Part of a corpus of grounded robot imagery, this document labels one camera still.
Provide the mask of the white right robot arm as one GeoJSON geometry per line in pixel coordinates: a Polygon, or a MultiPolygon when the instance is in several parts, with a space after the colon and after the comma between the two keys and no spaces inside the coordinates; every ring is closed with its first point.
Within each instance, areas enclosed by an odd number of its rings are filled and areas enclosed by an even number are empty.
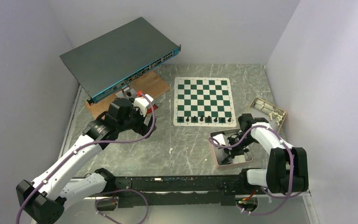
{"type": "Polygon", "coordinates": [[[228,156],[234,158],[244,154],[245,147],[252,143],[260,144],[268,154],[266,169],[246,168],[241,171],[239,190],[249,194],[259,186],[267,188],[271,193],[286,196],[307,191],[309,180],[306,151],[283,140],[265,118],[254,118],[244,113],[238,121],[240,131],[236,137],[228,138],[228,156]]]}

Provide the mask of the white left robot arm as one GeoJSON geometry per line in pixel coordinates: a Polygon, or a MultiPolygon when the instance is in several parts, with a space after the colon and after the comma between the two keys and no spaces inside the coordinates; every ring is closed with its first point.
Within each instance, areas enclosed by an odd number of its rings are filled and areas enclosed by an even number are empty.
{"type": "Polygon", "coordinates": [[[40,224],[53,224],[67,208],[84,198],[113,194],[118,185],[116,177],[104,168],[78,182],[71,179],[109,144],[117,144],[121,132],[133,130],[142,139],[148,138],[154,131],[156,117],[152,116],[148,124],[145,124],[145,118],[154,111],[153,98],[143,93],[134,100],[116,98],[112,101],[108,110],[90,122],[75,144],[47,171],[16,186],[20,204],[16,223],[19,223],[21,213],[26,212],[40,224]]]}

